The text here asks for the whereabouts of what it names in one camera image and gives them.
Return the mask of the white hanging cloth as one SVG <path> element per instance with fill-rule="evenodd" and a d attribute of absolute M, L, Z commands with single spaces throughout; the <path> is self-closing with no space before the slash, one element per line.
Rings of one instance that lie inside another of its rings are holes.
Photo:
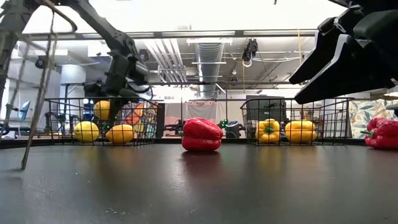
<path fill-rule="evenodd" d="M 183 104 L 183 118 L 203 118 L 216 121 L 217 103 L 214 101 L 188 101 Z"/>

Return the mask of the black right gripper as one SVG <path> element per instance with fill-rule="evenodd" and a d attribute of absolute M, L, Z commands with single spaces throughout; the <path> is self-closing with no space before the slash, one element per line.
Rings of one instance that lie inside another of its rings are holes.
<path fill-rule="evenodd" d="M 329 0 L 345 7 L 318 27 L 315 45 L 290 77 L 307 81 L 297 103 L 380 88 L 398 80 L 398 0 Z"/>

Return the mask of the silver ribbed air duct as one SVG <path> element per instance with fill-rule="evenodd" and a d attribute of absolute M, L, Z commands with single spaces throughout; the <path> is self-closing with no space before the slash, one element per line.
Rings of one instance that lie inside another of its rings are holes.
<path fill-rule="evenodd" d="M 199 82 L 208 85 L 199 86 L 200 98 L 216 98 L 218 74 L 224 51 L 224 43 L 197 43 L 195 44 L 196 63 Z"/>

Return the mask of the colourful painted mural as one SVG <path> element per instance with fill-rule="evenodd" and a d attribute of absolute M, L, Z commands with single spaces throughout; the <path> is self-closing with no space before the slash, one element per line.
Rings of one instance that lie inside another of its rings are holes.
<path fill-rule="evenodd" d="M 157 128 L 157 105 L 142 101 L 122 108 L 122 121 L 132 126 L 136 139 L 154 139 Z"/>

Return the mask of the grey overhead frame bar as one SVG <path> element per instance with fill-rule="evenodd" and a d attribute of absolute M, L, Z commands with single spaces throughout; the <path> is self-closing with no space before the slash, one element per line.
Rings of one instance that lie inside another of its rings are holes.
<path fill-rule="evenodd" d="M 133 39 L 179 39 L 179 38 L 255 38 L 255 37 L 313 37 L 316 29 L 267 29 L 267 30 L 175 30 L 153 32 L 127 32 Z M 32 40 L 43 41 L 48 33 L 22 34 L 30 36 Z M 97 33 L 67 33 L 58 34 L 61 40 L 100 40 L 103 39 Z"/>

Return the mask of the orange-yellow lemon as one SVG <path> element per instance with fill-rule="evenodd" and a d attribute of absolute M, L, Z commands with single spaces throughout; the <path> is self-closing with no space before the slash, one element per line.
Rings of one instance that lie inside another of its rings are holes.
<path fill-rule="evenodd" d="M 133 127 L 129 124 L 113 126 L 107 133 L 106 139 L 114 144 L 125 144 L 134 138 Z"/>
<path fill-rule="evenodd" d="M 106 100 L 101 100 L 94 105 L 94 115 L 102 120 L 107 120 L 109 118 L 110 102 Z"/>

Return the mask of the black table frame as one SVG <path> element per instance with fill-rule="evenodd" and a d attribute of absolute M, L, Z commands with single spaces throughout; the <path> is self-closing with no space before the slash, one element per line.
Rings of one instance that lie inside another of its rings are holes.
<path fill-rule="evenodd" d="M 181 144 L 181 138 L 162 138 L 162 139 L 139 139 L 138 141 L 132 141 L 126 143 L 125 146 L 143 146 L 149 144 Z M 0 141 L 0 149 L 11 149 L 18 147 L 26 147 L 28 143 L 27 139 L 2 139 Z M 260 146 L 258 143 L 249 142 L 247 139 L 222 139 L 222 144 L 252 144 L 254 146 Z M 53 146 L 53 145 L 66 145 L 66 146 L 113 146 L 113 143 L 109 141 L 95 141 L 89 143 L 83 143 L 76 139 L 33 139 L 31 146 Z M 315 141 L 310 143 L 312 146 L 365 146 L 363 139 L 333 139 L 326 138 L 321 141 Z"/>

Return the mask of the blue monitor screen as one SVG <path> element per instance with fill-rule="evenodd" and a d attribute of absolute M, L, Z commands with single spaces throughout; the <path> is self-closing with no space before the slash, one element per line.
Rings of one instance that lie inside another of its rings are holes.
<path fill-rule="evenodd" d="M 19 109 L 18 115 L 20 120 L 25 120 L 30 108 L 30 101 L 26 101 Z"/>

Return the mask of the yellow bell pepper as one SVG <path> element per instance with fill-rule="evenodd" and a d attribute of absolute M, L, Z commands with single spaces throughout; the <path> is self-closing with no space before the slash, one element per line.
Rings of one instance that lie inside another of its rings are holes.
<path fill-rule="evenodd" d="M 310 143 L 316 137 L 315 125 L 309 120 L 296 120 L 286 124 L 286 138 L 291 143 Z"/>
<path fill-rule="evenodd" d="M 276 143 L 280 140 L 280 124 L 274 119 L 258 122 L 255 137 L 260 143 Z"/>

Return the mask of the leafy patterned wall panel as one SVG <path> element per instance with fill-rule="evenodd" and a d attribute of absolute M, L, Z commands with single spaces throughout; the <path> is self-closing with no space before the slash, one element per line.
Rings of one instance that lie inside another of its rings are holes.
<path fill-rule="evenodd" d="M 398 104 L 398 100 L 351 100 L 349 103 L 349 118 L 351 135 L 354 139 L 364 139 L 365 130 L 373 117 L 395 119 L 398 117 L 392 110 L 387 110 L 389 105 Z"/>

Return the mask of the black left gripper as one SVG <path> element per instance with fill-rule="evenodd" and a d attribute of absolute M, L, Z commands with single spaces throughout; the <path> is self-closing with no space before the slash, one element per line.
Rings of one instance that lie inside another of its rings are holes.
<path fill-rule="evenodd" d="M 109 52 L 108 54 L 111 57 L 111 64 L 106 72 L 104 89 L 101 82 L 86 83 L 83 85 L 83 89 L 85 97 L 112 96 L 110 98 L 109 120 L 115 121 L 116 115 L 124 105 L 130 101 L 133 103 L 139 102 L 139 95 L 127 86 L 126 79 L 131 70 L 134 69 L 137 54 L 135 52 Z"/>

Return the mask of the red bell pepper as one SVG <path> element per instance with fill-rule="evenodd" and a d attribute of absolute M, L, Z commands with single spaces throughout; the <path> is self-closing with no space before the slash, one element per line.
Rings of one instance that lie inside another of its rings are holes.
<path fill-rule="evenodd" d="M 370 120 L 365 131 L 367 146 L 375 149 L 398 150 L 398 121 L 383 117 Z"/>
<path fill-rule="evenodd" d="M 187 151 L 210 152 L 221 146 L 223 131 L 214 122 L 195 117 L 183 126 L 182 147 Z"/>

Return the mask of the white ceiling light bar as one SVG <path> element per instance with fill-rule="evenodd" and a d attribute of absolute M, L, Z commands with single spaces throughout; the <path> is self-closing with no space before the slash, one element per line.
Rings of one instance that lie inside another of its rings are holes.
<path fill-rule="evenodd" d="M 228 38 L 216 38 L 216 37 L 206 37 L 206 38 L 191 38 L 186 40 L 187 44 L 232 44 L 233 40 Z"/>

